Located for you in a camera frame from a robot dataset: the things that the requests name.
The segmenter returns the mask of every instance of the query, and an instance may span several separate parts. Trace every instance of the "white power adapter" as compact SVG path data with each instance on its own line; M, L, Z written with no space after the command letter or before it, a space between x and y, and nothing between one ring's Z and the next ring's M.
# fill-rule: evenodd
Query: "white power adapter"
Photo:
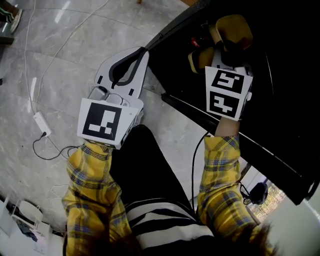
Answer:
M48 137L51 134L51 129L49 128L49 125L47 124L44 116L41 114L41 112L37 112L33 116L34 120L36 121L36 124L39 126L40 130L43 133L46 133L46 137Z

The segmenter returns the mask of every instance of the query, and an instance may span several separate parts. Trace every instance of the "yellow plaid sleeve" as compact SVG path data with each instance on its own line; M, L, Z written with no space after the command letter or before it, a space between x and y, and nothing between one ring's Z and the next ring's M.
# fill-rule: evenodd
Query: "yellow plaid sleeve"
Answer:
M66 255L89 255L86 239L108 229L110 241L131 234L121 190L109 174L112 149L86 143L68 160L71 179L62 199L67 215Z
M239 136L204 138L204 171L198 196L199 218L215 234L236 237L256 223L246 210L237 189Z

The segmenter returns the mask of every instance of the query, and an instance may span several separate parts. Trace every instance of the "marble floor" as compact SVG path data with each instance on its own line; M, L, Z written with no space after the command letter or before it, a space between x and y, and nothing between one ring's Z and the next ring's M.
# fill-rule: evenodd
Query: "marble floor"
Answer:
M35 102L41 76L56 51L74 27L106 0L37 0L29 29L26 62L31 98ZM69 183L66 159L45 161L33 152L33 141L41 131L33 119L25 78L24 48L34 0L12 0L24 9L15 40L4 50L0 63L0 194L11 194L41 206L44 221L59 229L66 217L61 200ZM88 97L90 83L100 64L113 54L145 46L187 6L179 0L109 0L90 17L62 48L46 72L37 109L52 129L55 145L62 149L80 145L76 129L81 98ZM191 198L191 165L198 140L205 131L161 100L163 88L148 69L141 99L145 104L143 123L153 132L165 158ZM44 138L36 144L44 157L57 154ZM195 192L203 168L203 145L195 166Z

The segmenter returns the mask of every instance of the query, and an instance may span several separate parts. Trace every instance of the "wrist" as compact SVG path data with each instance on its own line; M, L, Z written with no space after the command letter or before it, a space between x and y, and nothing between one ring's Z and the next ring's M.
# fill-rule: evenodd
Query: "wrist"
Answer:
M226 137L235 136L239 133L240 123L226 117L221 117L221 120L215 130L214 136Z

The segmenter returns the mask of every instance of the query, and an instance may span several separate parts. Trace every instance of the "black pants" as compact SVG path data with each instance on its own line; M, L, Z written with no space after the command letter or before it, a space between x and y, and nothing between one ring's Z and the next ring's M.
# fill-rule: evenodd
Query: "black pants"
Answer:
M182 203L192 211L155 137L144 125L134 127L122 148L113 150L110 174L121 187L124 204L167 198Z

